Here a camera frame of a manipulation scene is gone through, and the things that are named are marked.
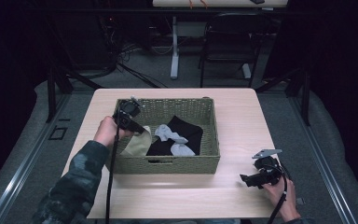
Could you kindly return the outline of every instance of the person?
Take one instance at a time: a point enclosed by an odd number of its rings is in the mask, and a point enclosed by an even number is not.
[[[72,158],[68,172],[44,196],[31,223],[87,223],[87,215],[94,205],[94,199],[101,182],[102,169],[117,134],[117,125],[112,117],[106,116],[100,123],[93,140],[83,146]],[[132,136],[130,131],[119,129],[119,137]],[[296,210],[295,186],[288,182],[286,202],[280,210],[287,224],[309,224]],[[263,185],[272,204],[276,205],[283,192],[283,181],[277,185]]]

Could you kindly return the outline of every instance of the chair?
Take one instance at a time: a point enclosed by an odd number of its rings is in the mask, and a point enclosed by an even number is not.
[[[203,87],[205,62],[239,63],[239,69],[251,63],[248,85],[251,87],[261,44],[270,25],[267,16],[258,14],[220,13],[212,17],[205,26],[200,55],[200,87]]]

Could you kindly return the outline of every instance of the hand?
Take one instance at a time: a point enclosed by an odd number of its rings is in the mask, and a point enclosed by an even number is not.
[[[103,144],[104,146],[110,148],[115,142],[115,137],[117,133],[117,125],[112,117],[106,116],[100,123],[98,131],[94,136],[94,141]],[[125,136],[132,136],[133,133],[126,130],[119,130],[119,139]]]
[[[276,185],[265,184],[262,185],[267,191],[269,200],[276,206],[280,200],[284,190],[283,177],[280,178]],[[293,219],[301,218],[301,215],[296,210],[296,189],[293,181],[287,179],[287,194],[286,201],[283,202],[280,209],[280,214],[284,222],[288,222]]]

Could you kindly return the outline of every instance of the basket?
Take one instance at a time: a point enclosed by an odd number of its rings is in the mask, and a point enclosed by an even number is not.
[[[216,132],[213,99],[140,99],[145,108],[133,120],[142,126],[149,126],[154,132],[161,124],[167,124],[173,116],[202,128],[200,154],[196,156],[141,156],[128,157],[120,153],[130,142],[123,138],[117,145],[115,174],[214,174],[220,160]],[[106,162],[110,167],[110,157]]]

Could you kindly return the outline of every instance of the white desk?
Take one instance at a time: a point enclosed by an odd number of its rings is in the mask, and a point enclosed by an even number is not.
[[[214,99],[221,159],[214,175],[114,175],[113,218],[240,218],[269,217],[273,207],[265,191],[248,188],[240,174],[253,175],[252,156],[274,148],[255,91],[252,89],[100,89],[94,93],[64,169],[79,149],[92,139],[99,123],[112,115],[117,99]],[[108,171],[89,218],[103,218]]]
[[[255,4],[250,0],[204,0],[208,7],[265,7],[268,9],[275,7],[286,7],[288,0],[265,0],[263,4]],[[191,0],[192,7],[205,7],[200,0]],[[189,0],[153,0],[154,7],[188,7],[190,8]],[[171,79],[178,78],[179,67],[179,52],[177,45],[177,27],[176,17],[172,21],[172,65],[171,65]],[[249,67],[242,68],[245,77],[250,76]]]

